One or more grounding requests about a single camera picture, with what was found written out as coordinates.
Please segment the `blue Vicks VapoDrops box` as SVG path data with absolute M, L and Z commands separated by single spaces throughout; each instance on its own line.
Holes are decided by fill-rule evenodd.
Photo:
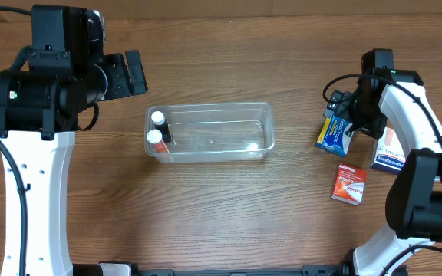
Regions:
M 346 157 L 354 132 L 352 122 L 333 115 L 326 118 L 315 146 L 340 157 Z

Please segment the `black tube white cap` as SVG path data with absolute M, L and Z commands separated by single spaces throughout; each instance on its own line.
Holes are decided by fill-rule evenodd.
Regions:
M 170 143 L 173 140 L 173 136 L 165 115 L 160 111 L 154 111 L 151 114 L 151 120 L 153 121 L 155 129 L 161 132 L 163 141 Z

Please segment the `orange tube white cap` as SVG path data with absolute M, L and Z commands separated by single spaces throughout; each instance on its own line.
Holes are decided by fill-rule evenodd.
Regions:
M 166 143 L 163 141 L 163 134 L 157 129 L 152 129 L 147 133 L 147 141 L 153 145 L 157 153 L 170 152 Z

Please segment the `clear plastic container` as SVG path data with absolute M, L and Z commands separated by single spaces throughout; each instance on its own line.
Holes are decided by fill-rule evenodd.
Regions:
M 151 115 L 156 111 L 166 117 L 173 137 L 166 153 L 144 142 L 146 154 L 160 163 L 263 159 L 275 146 L 272 108 L 266 102 L 152 106 L 145 133 L 154 128 Z

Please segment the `white Hansaplast plaster box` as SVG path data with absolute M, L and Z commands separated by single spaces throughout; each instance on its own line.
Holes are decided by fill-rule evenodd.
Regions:
M 385 127 L 384 133 L 375 143 L 370 167 L 398 174 L 406 160 L 402 146 L 394 129 Z

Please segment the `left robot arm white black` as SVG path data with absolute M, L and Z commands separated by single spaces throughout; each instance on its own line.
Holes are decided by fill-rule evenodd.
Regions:
M 147 92 L 140 54 L 105 54 L 98 11 L 34 5 L 32 43 L 0 71 L 5 175 L 4 275 L 135 275 L 135 264 L 75 264 L 67 184 L 81 112 Z

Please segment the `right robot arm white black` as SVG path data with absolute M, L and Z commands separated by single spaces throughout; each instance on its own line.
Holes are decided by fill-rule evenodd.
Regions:
M 442 126 L 416 71 L 398 70 L 390 49 L 362 56 L 352 91 L 322 91 L 325 122 L 316 146 L 344 156 L 354 132 L 375 139 L 392 125 L 405 161 L 386 201 L 386 222 L 365 244 L 350 250 L 330 275 L 405 275 L 406 260 L 442 242 Z

